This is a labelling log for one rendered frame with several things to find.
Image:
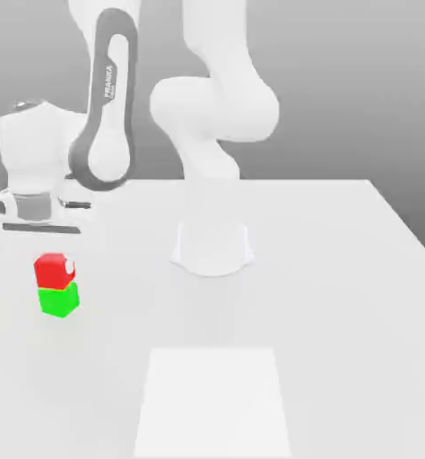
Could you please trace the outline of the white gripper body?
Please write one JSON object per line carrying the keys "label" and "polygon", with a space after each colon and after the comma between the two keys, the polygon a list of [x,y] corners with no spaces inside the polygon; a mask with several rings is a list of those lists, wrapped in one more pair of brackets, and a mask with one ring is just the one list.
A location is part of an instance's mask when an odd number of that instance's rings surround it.
{"label": "white gripper body", "polygon": [[65,225],[8,222],[0,216],[0,251],[20,253],[75,252],[88,242],[90,224],[78,221]]}

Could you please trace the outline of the small red cube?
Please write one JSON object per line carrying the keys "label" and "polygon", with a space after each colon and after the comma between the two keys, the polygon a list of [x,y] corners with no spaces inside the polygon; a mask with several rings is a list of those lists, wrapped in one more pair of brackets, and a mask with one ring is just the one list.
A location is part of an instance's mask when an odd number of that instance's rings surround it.
{"label": "small red cube", "polygon": [[64,290],[75,278],[75,272],[66,273],[65,255],[61,253],[43,254],[33,266],[39,288]]}

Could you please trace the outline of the small green cube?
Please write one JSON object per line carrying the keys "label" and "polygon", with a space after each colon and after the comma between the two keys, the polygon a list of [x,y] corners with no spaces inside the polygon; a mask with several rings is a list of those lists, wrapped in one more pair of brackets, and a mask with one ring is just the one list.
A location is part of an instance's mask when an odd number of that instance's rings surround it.
{"label": "small green cube", "polygon": [[80,296],[75,281],[64,290],[38,288],[41,310],[44,314],[64,318],[80,306]]}

